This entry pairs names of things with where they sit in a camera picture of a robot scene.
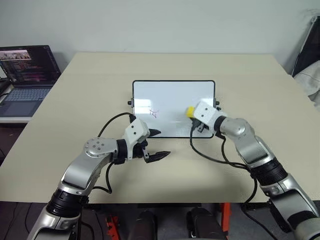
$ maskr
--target laptop screen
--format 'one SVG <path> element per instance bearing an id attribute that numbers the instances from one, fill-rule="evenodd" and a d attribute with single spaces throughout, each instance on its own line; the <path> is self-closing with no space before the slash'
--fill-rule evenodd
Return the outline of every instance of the laptop screen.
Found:
<path id="1" fill-rule="evenodd" d="M 0 47 L 0 66 L 15 87 L 52 86 L 61 75 L 48 45 Z"/>

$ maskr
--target white wall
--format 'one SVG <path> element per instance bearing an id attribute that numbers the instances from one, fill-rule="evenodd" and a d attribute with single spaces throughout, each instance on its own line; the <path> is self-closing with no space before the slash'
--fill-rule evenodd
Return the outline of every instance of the white wall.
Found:
<path id="1" fill-rule="evenodd" d="M 77 51 L 271 53 L 289 72 L 320 0 L 0 0 L 0 47 Z"/>

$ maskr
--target floor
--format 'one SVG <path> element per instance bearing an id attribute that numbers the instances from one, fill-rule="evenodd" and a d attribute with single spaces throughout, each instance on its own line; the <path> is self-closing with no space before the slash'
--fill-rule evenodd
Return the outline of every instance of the floor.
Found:
<path id="1" fill-rule="evenodd" d="M 0 127 L 0 148 L 7 154 L 15 143 L 23 128 Z M 44 203 L 25 202 L 0 202 L 0 240 L 24 240 L 35 223 Z M 157 217 L 158 239 L 181 239 L 188 238 L 186 227 L 186 214 L 199 204 L 162 207 L 145 204 L 92 204 L 90 209 L 86 208 L 82 213 L 82 220 L 90 224 L 94 230 L 95 240 L 109 240 L 106 233 L 105 216 L 110 214 L 119 217 L 119 234 L 122 240 L 128 239 L 130 229 L 140 212 L 149 210 Z M 231 204 L 232 216 L 230 218 L 229 240 L 259 239 L 270 240 L 271 237 L 256 223 L 248 219 L 237 203 Z M 210 212 L 215 211 L 216 204 L 202 204 Z M 284 233 L 266 208 L 249 212 L 261 221 L 279 240 L 293 240 L 292 233 Z M 86 226 L 81 228 L 81 239 L 92 239 L 91 233 Z"/>

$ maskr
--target beige table top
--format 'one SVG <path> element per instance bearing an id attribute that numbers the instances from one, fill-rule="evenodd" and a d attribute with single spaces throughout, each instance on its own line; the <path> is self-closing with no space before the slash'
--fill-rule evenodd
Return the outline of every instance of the beige table top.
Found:
<path id="1" fill-rule="evenodd" d="M 245 118 L 313 200 L 320 199 L 320 114 L 271 55 L 78 53 L 34 114 L 0 167 L 0 201 L 47 202 L 65 169 L 114 115 L 130 111 L 134 80 L 214 80 L 230 117 Z M 120 138 L 128 118 L 104 137 Z M 93 190 L 91 203 L 243 202 L 249 174 L 198 156 L 188 139 L 149 139 L 158 162 L 134 159 L 110 171 L 112 195 Z M 222 159 L 220 139 L 195 139 Z M 233 143 L 226 154 L 241 161 Z M 106 168 L 96 185 L 105 186 Z M 259 190 L 254 201 L 264 202 Z"/>

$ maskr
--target whiteboard frame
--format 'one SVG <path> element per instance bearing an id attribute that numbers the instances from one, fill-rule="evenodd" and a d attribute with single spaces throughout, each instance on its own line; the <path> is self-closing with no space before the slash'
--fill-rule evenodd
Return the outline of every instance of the whiteboard frame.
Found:
<path id="1" fill-rule="evenodd" d="M 212 82 L 213 83 L 213 107 L 216 105 L 216 82 L 214 80 L 134 80 L 132 82 L 132 112 L 134 113 L 134 107 L 135 107 L 135 83 L 136 82 Z M 214 136 L 212 134 L 211 136 L 193 136 L 192 139 L 211 139 Z M 155 138 L 155 139 L 189 139 L 189 136 L 150 136 L 149 138 Z"/>

